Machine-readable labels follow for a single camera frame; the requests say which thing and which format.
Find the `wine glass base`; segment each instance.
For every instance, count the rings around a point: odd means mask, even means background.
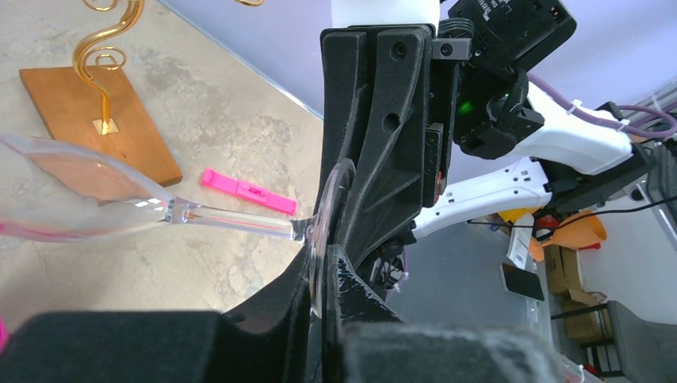
[[[331,229],[340,216],[341,206],[346,200],[355,174],[353,161],[347,158],[340,160],[333,169],[325,184],[318,212],[309,226],[308,249],[310,251],[309,279],[311,291],[311,308],[313,313],[322,317],[322,290],[324,283],[324,259],[327,251],[327,240]]]

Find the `wooden block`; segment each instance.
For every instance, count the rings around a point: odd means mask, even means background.
[[[109,92],[118,132],[99,134],[93,122],[101,119],[101,97],[73,68],[19,70],[52,138],[105,153],[162,186],[179,183],[181,170],[122,69],[89,70]]]

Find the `pink highlighter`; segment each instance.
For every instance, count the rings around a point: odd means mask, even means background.
[[[253,203],[257,203],[270,209],[281,211],[282,213],[287,213],[289,215],[296,214],[297,203],[293,199],[271,193],[266,188],[224,176],[215,172],[214,169],[208,168],[204,171],[200,184],[252,201]]]

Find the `smartphone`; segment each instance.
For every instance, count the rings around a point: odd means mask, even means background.
[[[525,297],[544,301],[543,288],[538,275],[524,271],[509,263],[501,264],[505,289]]]

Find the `green led light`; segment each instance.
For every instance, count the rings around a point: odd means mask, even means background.
[[[470,104],[470,101],[466,101],[463,104],[461,104],[461,107],[458,109],[458,112],[461,115],[468,114],[473,111],[473,105]]]

